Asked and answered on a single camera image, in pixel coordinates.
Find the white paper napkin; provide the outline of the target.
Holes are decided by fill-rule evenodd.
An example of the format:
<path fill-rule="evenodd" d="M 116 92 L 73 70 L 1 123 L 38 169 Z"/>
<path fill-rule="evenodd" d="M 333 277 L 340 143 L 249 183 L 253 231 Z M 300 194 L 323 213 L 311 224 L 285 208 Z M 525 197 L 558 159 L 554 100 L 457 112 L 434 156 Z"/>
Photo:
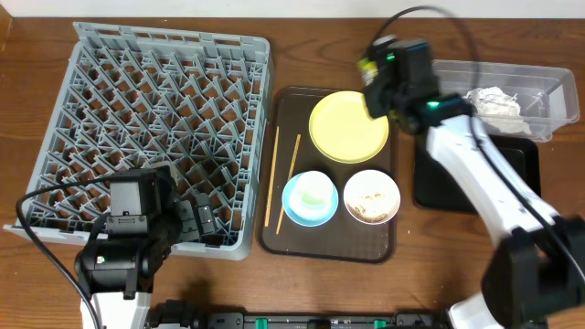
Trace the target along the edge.
<path fill-rule="evenodd" d="M 498 87 L 476 88 L 463 96 L 487 124 L 500 133 L 531 134 L 529 124 L 521 117 L 517 95 L 508 95 Z"/>

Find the pink bowl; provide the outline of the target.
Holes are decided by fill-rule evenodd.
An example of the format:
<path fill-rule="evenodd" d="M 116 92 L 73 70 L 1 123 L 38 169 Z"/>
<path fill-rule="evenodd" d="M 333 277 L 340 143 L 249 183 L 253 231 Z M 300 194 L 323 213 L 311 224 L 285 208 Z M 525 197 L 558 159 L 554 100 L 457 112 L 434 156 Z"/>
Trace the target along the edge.
<path fill-rule="evenodd" d="M 398 214 L 401 195 L 391 176 L 367 169 L 347 180 L 343 199 L 347 211 L 355 220 L 375 226 L 389 222 Z"/>

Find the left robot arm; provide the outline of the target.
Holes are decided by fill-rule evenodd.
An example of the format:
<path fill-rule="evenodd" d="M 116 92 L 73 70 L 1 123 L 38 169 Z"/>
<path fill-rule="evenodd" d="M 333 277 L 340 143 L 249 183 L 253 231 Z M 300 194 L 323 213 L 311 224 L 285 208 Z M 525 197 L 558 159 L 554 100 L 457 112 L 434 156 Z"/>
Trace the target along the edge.
<path fill-rule="evenodd" d="M 154 276 L 175 244 L 212 229 L 210 199 L 179 198 L 169 166 L 108 176 L 111 210 L 75 259 L 86 301 L 85 328 L 202 328 L 197 308 L 169 300 L 152 307 Z"/>

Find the white plastic cup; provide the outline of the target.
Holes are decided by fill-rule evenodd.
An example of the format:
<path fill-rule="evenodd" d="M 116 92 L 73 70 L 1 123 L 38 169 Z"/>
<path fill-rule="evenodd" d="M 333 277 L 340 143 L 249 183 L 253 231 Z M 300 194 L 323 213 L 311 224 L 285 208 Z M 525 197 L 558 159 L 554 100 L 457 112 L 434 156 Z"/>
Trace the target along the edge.
<path fill-rule="evenodd" d="M 319 217 L 331 205 L 334 185 L 318 171 L 299 174 L 290 196 L 290 207 L 300 216 Z"/>

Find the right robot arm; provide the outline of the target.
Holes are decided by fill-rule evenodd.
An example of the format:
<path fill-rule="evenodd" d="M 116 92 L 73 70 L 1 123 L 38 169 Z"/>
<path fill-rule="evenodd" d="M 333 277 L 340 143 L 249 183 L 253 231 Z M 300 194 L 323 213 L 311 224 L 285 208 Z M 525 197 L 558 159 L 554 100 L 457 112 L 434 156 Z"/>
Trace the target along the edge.
<path fill-rule="evenodd" d="M 358 67 L 373 118 L 417 138 L 464 192 L 495 244 L 481 290 L 447 311 L 452 328 L 525 328 L 584 304 L 584 221 L 563 218 L 517 174 L 473 105 L 443 94 L 423 39 L 377 37 Z"/>

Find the light blue bowl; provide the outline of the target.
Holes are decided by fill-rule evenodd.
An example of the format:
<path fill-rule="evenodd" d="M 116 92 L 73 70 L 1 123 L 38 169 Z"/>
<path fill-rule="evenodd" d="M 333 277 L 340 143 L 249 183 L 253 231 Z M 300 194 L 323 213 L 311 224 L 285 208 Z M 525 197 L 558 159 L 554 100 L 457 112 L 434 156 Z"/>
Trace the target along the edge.
<path fill-rule="evenodd" d="M 298 175 L 295 175 L 284 187 L 284 190 L 282 192 L 282 206 L 284 208 L 284 212 L 286 213 L 286 215 L 296 224 L 303 226 L 303 227 L 308 227 L 308 228 L 312 228 L 312 227 L 318 227 L 323 225 L 324 223 L 326 223 L 327 221 L 329 221 L 333 215 L 335 214 L 338 204 L 339 204 L 339 195 L 337 192 L 337 189 L 334 185 L 334 194 L 332 195 L 331 198 L 331 205 L 329 207 L 329 209 L 326 212 L 322 212 L 321 215 L 319 217 L 304 217 L 304 216 L 300 216 L 299 214 L 297 214 L 291 207 L 290 207 L 290 196 L 291 193 L 293 191 L 293 187 L 297 181 L 299 177 Z"/>

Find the green snack wrapper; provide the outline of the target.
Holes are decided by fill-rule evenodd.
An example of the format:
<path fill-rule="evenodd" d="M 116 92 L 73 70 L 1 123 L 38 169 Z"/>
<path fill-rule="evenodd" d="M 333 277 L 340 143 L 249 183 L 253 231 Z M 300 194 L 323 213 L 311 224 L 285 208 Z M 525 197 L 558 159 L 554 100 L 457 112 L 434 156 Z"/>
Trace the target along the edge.
<path fill-rule="evenodd" d="M 356 64 L 361 78 L 366 85 L 369 85 L 378 76 L 378 66 L 375 61 L 369 58 L 362 58 Z"/>

